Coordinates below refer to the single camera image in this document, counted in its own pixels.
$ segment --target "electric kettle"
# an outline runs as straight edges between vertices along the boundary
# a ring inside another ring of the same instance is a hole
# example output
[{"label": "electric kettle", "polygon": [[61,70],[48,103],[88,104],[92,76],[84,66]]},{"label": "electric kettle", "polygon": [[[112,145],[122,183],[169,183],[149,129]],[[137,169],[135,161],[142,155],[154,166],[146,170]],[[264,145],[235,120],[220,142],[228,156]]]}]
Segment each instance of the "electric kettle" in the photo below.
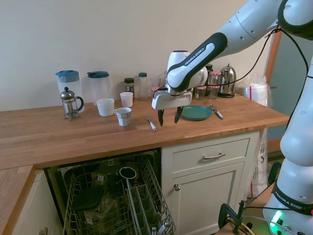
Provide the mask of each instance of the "electric kettle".
[{"label": "electric kettle", "polygon": [[[236,81],[236,72],[229,64],[221,70],[221,84],[227,84]],[[235,96],[235,83],[220,86],[218,97],[232,98]]]}]

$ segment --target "white cup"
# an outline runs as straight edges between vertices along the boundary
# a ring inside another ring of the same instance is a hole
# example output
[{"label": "white cup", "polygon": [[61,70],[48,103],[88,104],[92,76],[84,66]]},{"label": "white cup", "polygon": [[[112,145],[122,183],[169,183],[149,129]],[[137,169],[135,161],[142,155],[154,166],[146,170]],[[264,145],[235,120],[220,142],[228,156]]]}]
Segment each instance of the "white cup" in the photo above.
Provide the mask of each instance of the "white cup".
[{"label": "white cup", "polygon": [[120,126],[128,126],[131,124],[131,112],[130,108],[114,109],[114,113],[118,117],[118,123]]},{"label": "white cup", "polygon": [[132,107],[133,105],[133,93],[132,92],[122,92],[121,94],[122,106]]},{"label": "white cup", "polygon": [[108,117],[114,114],[114,99],[105,98],[97,100],[100,116]]}]

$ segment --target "open dishwasher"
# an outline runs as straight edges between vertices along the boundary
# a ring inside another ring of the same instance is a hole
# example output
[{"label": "open dishwasher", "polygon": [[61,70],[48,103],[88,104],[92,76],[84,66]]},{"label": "open dishwasher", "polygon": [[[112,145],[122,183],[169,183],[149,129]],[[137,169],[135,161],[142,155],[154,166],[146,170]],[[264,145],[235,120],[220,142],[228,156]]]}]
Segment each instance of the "open dishwasher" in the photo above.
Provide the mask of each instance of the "open dishwasher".
[{"label": "open dishwasher", "polygon": [[[174,234],[176,227],[151,164],[154,152],[149,153],[57,168],[62,179],[54,198],[56,204],[64,204],[58,209],[63,235]],[[135,172],[132,179],[122,175],[126,168]],[[55,183],[50,181],[50,188],[55,190]]]}]

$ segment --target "dish rack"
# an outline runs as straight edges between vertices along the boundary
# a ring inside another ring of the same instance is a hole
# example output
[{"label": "dish rack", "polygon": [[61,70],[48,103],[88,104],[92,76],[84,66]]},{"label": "dish rack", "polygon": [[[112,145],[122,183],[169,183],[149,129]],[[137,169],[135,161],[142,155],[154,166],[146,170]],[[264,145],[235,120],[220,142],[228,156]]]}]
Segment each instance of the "dish rack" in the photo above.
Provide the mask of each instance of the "dish rack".
[{"label": "dish rack", "polygon": [[[124,165],[110,170],[95,169],[89,164],[71,169],[64,177],[68,199],[63,235],[151,235],[152,227],[157,232],[163,231],[158,234],[173,235],[176,227],[148,158],[147,155],[133,158],[132,167],[139,175],[133,184],[117,176]],[[95,175],[116,179],[114,184],[102,185],[105,193],[100,203],[103,198],[108,202],[103,204],[105,214],[75,211],[75,197],[94,186]]]}]

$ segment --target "plate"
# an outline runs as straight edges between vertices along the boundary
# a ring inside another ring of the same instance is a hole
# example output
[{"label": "plate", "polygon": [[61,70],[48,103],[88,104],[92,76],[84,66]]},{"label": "plate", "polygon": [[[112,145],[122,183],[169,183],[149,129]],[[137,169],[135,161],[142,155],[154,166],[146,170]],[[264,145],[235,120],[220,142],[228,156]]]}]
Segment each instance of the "plate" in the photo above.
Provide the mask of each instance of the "plate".
[{"label": "plate", "polygon": [[205,106],[187,105],[184,106],[181,115],[186,119],[201,121],[210,117],[212,115],[212,110]]}]

